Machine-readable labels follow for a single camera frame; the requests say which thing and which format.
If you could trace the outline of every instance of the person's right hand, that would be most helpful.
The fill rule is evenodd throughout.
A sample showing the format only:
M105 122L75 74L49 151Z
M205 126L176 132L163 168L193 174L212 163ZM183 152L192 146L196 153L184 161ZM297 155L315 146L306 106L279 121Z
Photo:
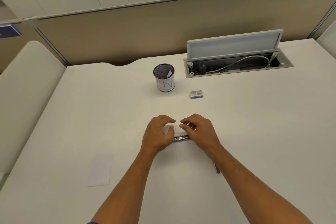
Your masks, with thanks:
M210 120L193 114L181 120L181 123L180 128L186 131L191 140L205 153L208 154L209 150L221 146Z

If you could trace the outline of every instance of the hand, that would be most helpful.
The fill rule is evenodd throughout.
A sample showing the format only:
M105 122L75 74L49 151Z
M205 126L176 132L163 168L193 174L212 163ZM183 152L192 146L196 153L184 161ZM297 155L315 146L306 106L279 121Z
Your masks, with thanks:
M173 142L174 128L170 126L168 134L163 132L163 127L167 123L174 123L175 120L166 115L154 117L147 125L143 135L141 151L151 154L154 157Z
M208 154L212 148L221 146L210 120L199 114L193 114L181 120L181 123L180 128L186 131L191 140L205 153Z

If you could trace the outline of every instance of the mesh pen holder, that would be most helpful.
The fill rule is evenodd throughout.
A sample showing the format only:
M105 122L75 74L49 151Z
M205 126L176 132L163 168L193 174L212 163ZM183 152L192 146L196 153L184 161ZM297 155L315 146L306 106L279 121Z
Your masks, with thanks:
M156 79L157 88L160 91L168 92L173 90L175 87L174 72L174 67L169 64L160 64L154 68L153 74Z

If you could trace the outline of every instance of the white and blue eraser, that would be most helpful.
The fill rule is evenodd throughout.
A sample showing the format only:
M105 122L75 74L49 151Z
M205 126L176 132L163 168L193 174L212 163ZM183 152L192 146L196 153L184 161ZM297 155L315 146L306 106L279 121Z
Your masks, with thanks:
M197 91L190 91L189 96L191 99L193 98L203 98L203 94L201 90L197 90Z

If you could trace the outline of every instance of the forearm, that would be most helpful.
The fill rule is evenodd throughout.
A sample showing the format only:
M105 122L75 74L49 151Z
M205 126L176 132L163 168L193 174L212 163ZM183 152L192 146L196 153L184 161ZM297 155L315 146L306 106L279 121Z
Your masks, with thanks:
M140 151L92 221L101 224L137 224L153 154Z
M251 224L311 224L287 200L269 188L221 145L207 151L232 189Z

